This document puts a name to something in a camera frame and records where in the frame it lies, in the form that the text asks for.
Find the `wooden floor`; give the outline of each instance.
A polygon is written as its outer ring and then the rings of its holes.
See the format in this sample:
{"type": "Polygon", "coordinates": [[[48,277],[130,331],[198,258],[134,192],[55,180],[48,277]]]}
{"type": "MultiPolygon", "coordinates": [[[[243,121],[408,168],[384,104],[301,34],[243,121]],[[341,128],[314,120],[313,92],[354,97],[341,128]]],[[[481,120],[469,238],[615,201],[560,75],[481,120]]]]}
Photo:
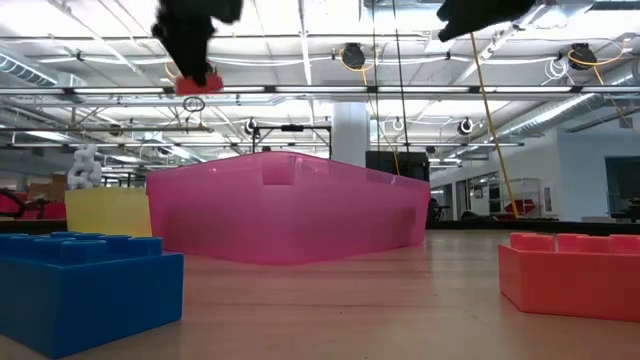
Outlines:
{"type": "MultiPolygon", "coordinates": [[[[181,322],[74,360],[634,359],[640,324],[528,315],[499,293],[507,233],[298,267],[189,257],[181,322]]],[[[0,359],[41,359],[0,337],[0,359]]]]}

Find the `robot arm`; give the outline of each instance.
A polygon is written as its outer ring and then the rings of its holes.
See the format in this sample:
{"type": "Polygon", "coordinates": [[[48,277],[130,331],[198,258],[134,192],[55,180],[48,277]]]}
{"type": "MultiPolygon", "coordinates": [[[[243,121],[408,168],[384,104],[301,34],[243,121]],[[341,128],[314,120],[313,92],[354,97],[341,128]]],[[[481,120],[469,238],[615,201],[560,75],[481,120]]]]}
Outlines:
{"type": "Polygon", "coordinates": [[[215,33],[211,17],[231,24],[240,19],[243,0],[160,0],[152,33],[184,77],[207,83],[207,44],[215,33]]]}
{"type": "Polygon", "coordinates": [[[487,26],[513,21],[526,14],[535,3],[536,0],[446,0],[437,15],[448,23],[438,37],[447,42],[487,26]]]}

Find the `white column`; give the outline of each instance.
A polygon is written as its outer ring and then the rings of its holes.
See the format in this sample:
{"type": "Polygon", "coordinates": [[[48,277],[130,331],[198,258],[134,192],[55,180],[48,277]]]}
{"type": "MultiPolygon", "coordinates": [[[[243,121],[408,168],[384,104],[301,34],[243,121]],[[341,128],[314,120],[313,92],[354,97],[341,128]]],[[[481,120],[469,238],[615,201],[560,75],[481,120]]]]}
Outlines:
{"type": "Polygon", "coordinates": [[[369,120],[364,102],[333,104],[333,160],[366,166],[369,120]]]}

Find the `pink plastic bin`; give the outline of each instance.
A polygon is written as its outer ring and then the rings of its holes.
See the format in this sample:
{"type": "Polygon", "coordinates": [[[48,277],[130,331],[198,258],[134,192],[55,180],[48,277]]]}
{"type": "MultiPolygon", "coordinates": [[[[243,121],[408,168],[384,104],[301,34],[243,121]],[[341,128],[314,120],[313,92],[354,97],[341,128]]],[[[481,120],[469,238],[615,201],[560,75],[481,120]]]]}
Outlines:
{"type": "Polygon", "coordinates": [[[429,183],[287,152],[150,173],[165,248],[299,264],[421,244],[429,183]]]}

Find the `blue toy block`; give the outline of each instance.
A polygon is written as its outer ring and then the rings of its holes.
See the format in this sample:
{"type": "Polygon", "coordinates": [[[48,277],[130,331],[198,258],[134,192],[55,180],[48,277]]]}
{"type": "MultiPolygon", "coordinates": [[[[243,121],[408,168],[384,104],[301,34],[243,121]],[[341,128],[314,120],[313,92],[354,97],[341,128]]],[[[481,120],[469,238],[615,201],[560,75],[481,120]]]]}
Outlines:
{"type": "Polygon", "coordinates": [[[60,358],[180,320],[183,269],[160,238],[0,234],[0,334],[60,358]]]}

